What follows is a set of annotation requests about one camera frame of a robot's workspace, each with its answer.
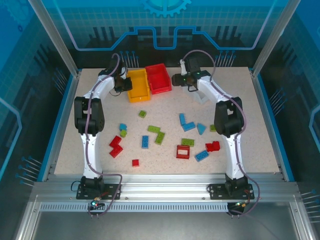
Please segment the mounting plate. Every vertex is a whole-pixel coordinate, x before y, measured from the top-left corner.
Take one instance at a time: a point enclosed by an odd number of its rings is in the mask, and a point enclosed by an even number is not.
[[[108,192],[108,194],[104,195],[102,200],[111,200],[116,192],[118,184],[104,184],[104,191]],[[119,193],[115,196],[115,200],[120,199],[121,186],[119,188]],[[101,192],[97,189],[82,187],[81,184],[78,185],[76,199],[78,200],[92,200],[101,195]]]
[[[246,189],[252,190],[250,193],[250,200],[255,199],[255,193],[253,192],[252,184],[248,184]],[[224,183],[210,184],[207,187],[207,191],[210,193],[211,200],[247,200],[248,196],[243,192],[235,192],[233,196],[229,196]]]

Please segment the yellow box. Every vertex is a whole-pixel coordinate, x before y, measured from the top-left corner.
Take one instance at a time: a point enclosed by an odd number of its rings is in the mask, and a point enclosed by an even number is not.
[[[149,101],[150,88],[146,69],[129,71],[127,77],[130,77],[132,82],[132,90],[128,91],[129,102]]]

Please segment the blue block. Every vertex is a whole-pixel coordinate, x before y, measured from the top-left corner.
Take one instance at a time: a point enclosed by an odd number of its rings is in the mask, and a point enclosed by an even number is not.
[[[189,122],[189,123],[186,123],[185,125],[182,126],[183,128],[183,131],[189,131],[191,129],[195,129],[196,128],[196,125],[195,123],[192,121],[192,122]]]
[[[204,150],[204,151],[198,153],[197,155],[195,155],[194,157],[197,162],[200,162],[203,159],[207,158],[208,156],[209,156],[209,153],[206,150]]]
[[[142,146],[143,149],[149,148],[149,136],[142,136]]]
[[[179,114],[179,118],[180,118],[180,124],[181,126],[186,124],[186,118],[185,118],[185,114],[184,113],[180,113]]]
[[[198,129],[199,134],[202,135],[202,134],[204,134],[207,127],[201,123],[198,123],[196,125],[196,128]]]
[[[120,123],[119,130],[120,131],[122,131],[122,130],[126,130],[127,131],[127,125],[125,125],[124,123]]]

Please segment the green block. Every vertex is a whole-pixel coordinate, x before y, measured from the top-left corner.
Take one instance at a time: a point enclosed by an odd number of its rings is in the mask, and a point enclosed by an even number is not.
[[[194,147],[195,146],[195,140],[194,139],[190,139],[190,138],[182,138],[181,145]]]
[[[126,135],[127,135],[127,131],[126,130],[121,130],[121,132],[120,132],[120,136],[121,137],[123,137],[123,138],[125,138],[126,137]]]
[[[145,118],[146,115],[147,115],[147,112],[146,112],[146,111],[142,111],[142,110],[141,110],[141,111],[139,112],[139,117],[141,117],[141,118],[143,118],[143,119]]]
[[[215,125],[210,125],[210,132],[216,132],[216,127]]]
[[[159,133],[160,132],[160,127],[158,126],[148,126],[148,131],[149,132],[152,132],[152,133]]]
[[[161,132],[161,131],[158,132],[158,136],[156,136],[155,143],[161,145],[162,141],[164,140],[164,137],[165,137],[164,132]]]

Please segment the red lego brick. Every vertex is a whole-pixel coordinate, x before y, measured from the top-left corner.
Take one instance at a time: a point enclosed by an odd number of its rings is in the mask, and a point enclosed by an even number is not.
[[[110,147],[115,148],[117,145],[119,145],[121,141],[121,137],[115,136],[112,142],[109,144]]]
[[[187,151],[187,154],[180,154],[179,150]],[[190,158],[190,146],[177,145],[176,146],[176,158],[177,159],[189,159]]]
[[[213,141],[213,151],[219,151],[220,150],[220,143],[219,141]]]
[[[123,148],[121,146],[117,145],[117,146],[114,147],[114,149],[111,152],[109,152],[109,154],[113,158],[115,158],[116,156],[118,156],[119,153],[122,152],[122,150],[123,150]]]
[[[207,152],[213,152],[215,149],[214,149],[214,145],[212,143],[206,143],[205,144],[205,150]]]
[[[132,160],[132,167],[134,168],[139,167],[139,159]]]

